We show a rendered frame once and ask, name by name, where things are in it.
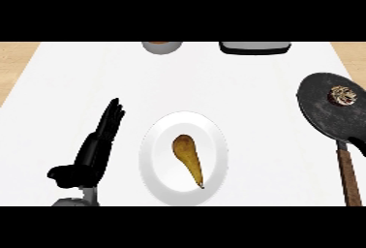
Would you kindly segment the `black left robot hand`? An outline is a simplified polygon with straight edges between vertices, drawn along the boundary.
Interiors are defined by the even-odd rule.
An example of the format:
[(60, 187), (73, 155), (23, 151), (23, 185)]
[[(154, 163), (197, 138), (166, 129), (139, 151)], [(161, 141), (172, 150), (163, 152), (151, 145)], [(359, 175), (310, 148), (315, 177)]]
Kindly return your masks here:
[(119, 99), (113, 99), (105, 109), (96, 131), (89, 134), (79, 149), (74, 163), (54, 167), (48, 177), (61, 188), (96, 187), (108, 167), (113, 144), (126, 111)]

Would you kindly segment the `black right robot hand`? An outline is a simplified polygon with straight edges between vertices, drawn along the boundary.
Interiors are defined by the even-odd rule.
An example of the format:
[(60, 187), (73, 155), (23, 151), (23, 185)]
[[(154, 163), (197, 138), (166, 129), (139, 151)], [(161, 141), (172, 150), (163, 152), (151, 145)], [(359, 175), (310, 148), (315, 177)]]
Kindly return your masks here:
[(362, 152), (366, 152), (366, 142), (362, 139), (356, 137), (350, 137), (347, 140), (359, 148)]

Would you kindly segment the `chocolate cupcake white frosting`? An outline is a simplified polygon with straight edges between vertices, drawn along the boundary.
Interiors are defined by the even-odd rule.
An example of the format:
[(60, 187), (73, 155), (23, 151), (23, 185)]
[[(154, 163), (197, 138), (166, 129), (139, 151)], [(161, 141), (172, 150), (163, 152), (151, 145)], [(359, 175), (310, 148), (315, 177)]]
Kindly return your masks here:
[(331, 89), (330, 99), (336, 105), (349, 107), (356, 103), (358, 95), (349, 87), (337, 85)]

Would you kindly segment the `white oval plate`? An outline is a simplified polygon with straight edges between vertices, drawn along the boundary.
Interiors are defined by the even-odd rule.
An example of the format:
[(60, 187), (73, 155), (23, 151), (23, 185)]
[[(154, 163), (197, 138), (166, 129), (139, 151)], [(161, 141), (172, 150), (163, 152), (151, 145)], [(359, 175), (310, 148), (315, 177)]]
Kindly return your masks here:
[[(172, 144), (181, 135), (195, 141), (204, 188), (173, 154)], [(204, 115), (175, 112), (154, 124), (141, 147), (139, 166), (145, 185), (167, 205), (200, 205), (213, 198), (229, 170), (229, 150), (220, 129)]]

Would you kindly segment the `brown pear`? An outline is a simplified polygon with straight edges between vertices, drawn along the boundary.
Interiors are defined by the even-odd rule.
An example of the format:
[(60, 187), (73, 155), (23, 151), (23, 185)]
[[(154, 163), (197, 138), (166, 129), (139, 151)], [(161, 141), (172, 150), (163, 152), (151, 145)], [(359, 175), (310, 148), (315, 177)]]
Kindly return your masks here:
[(198, 186), (204, 188), (204, 173), (194, 138), (189, 135), (181, 135), (173, 141), (172, 148), (173, 154), (186, 166)]

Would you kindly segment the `grey cup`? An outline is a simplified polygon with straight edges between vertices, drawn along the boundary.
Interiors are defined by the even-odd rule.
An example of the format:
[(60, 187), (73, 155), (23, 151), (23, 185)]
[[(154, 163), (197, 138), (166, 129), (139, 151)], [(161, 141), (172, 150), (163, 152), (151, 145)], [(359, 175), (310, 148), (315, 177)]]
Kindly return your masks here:
[(161, 42), (161, 43), (144, 42), (142, 45), (150, 53), (158, 55), (170, 54), (182, 47), (181, 42)]

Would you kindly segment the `grey black appliance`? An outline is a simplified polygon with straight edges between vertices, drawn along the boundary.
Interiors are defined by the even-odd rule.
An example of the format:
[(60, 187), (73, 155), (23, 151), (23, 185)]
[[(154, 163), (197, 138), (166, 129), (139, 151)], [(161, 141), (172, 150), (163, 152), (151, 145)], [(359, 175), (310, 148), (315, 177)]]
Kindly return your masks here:
[(291, 42), (220, 42), (220, 50), (228, 54), (272, 55), (288, 52)]

